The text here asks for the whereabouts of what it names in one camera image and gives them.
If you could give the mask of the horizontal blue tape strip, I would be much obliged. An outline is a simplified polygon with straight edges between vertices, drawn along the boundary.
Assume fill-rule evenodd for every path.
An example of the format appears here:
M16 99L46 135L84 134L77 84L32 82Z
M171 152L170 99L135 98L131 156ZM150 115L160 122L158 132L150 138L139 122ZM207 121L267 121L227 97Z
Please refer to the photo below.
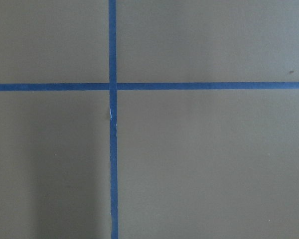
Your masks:
M214 83L43 83L0 84L0 92L8 91L108 91L124 90L249 90L299 89L299 82L214 82Z

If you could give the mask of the vertical blue tape strip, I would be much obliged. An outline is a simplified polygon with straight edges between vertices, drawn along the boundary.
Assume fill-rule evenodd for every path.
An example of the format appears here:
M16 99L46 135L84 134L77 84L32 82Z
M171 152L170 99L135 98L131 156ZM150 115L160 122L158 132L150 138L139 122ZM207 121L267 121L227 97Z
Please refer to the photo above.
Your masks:
M117 28L116 1L109 0L109 100L110 100L110 183L111 238L119 238L117 157Z

